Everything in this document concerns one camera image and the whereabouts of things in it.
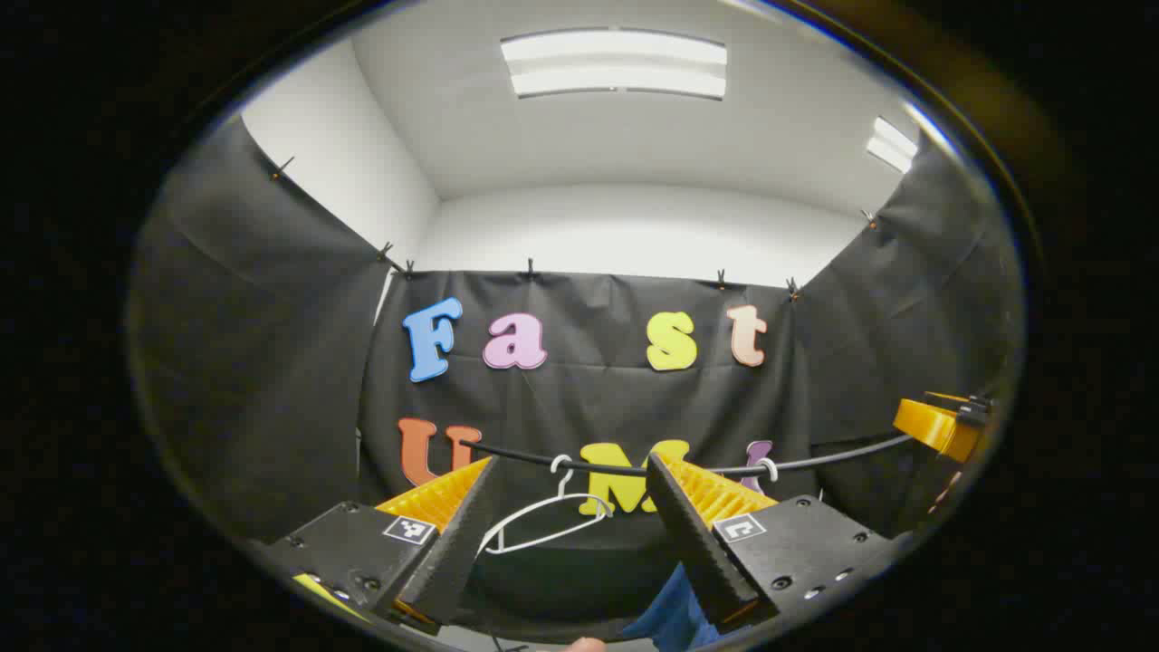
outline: black metal plate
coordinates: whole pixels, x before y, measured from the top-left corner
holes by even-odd
[[[287,572],[316,577],[352,609],[386,617],[438,536],[431,523],[343,503],[268,550]]]
[[[713,534],[782,613],[823,602],[826,593],[858,584],[859,572],[867,571],[863,564],[892,545],[812,496],[717,521]]]

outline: white hanger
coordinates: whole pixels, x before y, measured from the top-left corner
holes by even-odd
[[[567,455],[559,455],[559,456],[555,457],[555,460],[552,461],[552,474],[555,474],[556,469],[559,469],[560,462],[562,462],[564,460],[567,460],[568,462],[571,461],[571,459],[569,456],[567,456]],[[498,523],[495,523],[495,526],[491,527],[491,529],[487,530],[487,533],[483,535],[483,541],[480,542],[480,544],[479,544],[479,551],[475,552],[475,557],[479,557],[479,555],[483,550],[486,550],[487,552],[490,552],[491,555],[503,555],[505,552],[515,552],[516,550],[523,550],[524,548],[531,548],[532,545],[539,545],[541,543],[546,543],[546,542],[552,541],[554,539],[559,539],[561,536],[569,535],[569,534],[571,534],[571,533],[574,533],[576,530],[582,530],[583,528],[586,528],[588,526],[595,526],[596,523],[603,521],[605,517],[608,518],[608,519],[611,519],[612,518],[612,506],[608,505],[607,501],[605,501],[603,498],[600,498],[598,496],[595,496],[595,495],[590,495],[590,493],[563,493],[563,486],[568,484],[569,479],[571,479],[571,474],[574,471],[571,469],[568,469],[567,475],[564,475],[563,479],[560,481],[560,491],[559,491],[559,493],[556,496],[553,496],[552,498],[548,498],[546,500],[540,500],[539,503],[533,503],[533,504],[524,507],[523,510],[516,512],[515,514],[511,514],[510,517],[503,519]],[[511,547],[504,545],[504,543],[503,543],[503,528],[505,528],[506,526],[511,525],[512,521],[515,521],[516,519],[523,517],[524,514],[527,514],[530,512],[539,510],[540,507],[544,507],[545,505],[552,505],[554,503],[560,503],[562,500],[569,500],[569,499],[573,499],[573,498],[591,498],[591,499],[595,499],[596,504],[599,506],[599,513],[597,513],[596,517],[593,517],[591,520],[584,521],[583,523],[580,523],[578,526],[568,528],[568,529],[566,529],[563,532],[555,533],[553,535],[547,535],[545,537],[537,539],[535,541],[529,541],[526,543],[519,543],[519,544],[511,545]],[[493,539],[495,539],[496,536],[500,540],[498,548],[494,548],[494,549],[493,548],[487,548],[487,544],[490,543],[490,541]]]

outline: black wire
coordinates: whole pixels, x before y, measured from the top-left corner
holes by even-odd
[[[884,450],[890,447],[895,447],[899,444],[910,441],[910,435],[899,435],[891,440],[885,440],[880,444],[872,446],[866,446],[862,448],[855,448],[853,450],[847,450],[845,453],[838,453],[834,455],[826,455],[824,457],[810,457],[809,460],[799,460],[796,462],[782,462],[777,464],[778,472],[780,471],[795,471],[797,469],[809,469],[812,467],[821,467],[822,464],[832,464],[834,462],[843,462],[845,460],[851,460],[854,457],[861,457],[862,455],[869,455],[872,453],[877,453],[879,450]],[[467,446],[478,450],[483,450],[493,455],[498,455],[500,457],[510,457],[512,460],[522,460],[524,462],[531,462],[532,464],[542,464],[549,467],[554,457],[548,457],[546,455],[533,455],[530,453],[522,453],[518,450],[508,450],[504,448],[494,447],[490,445],[484,445],[480,442],[472,442],[464,440],[462,446]],[[560,467],[564,469],[575,469],[576,471],[588,471],[593,474],[610,474],[612,476],[635,476],[644,477],[648,471],[636,467],[608,467],[605,464],[588,464],[586,462],[571,462],[563,460],[560,462]],[[724,469],[708,469],[714,474],[720,474],[722,476],[735,476],[738,478],[751,478],[755,476],[764,476],[768,474],[768,469],[765,467],[728,467]]]

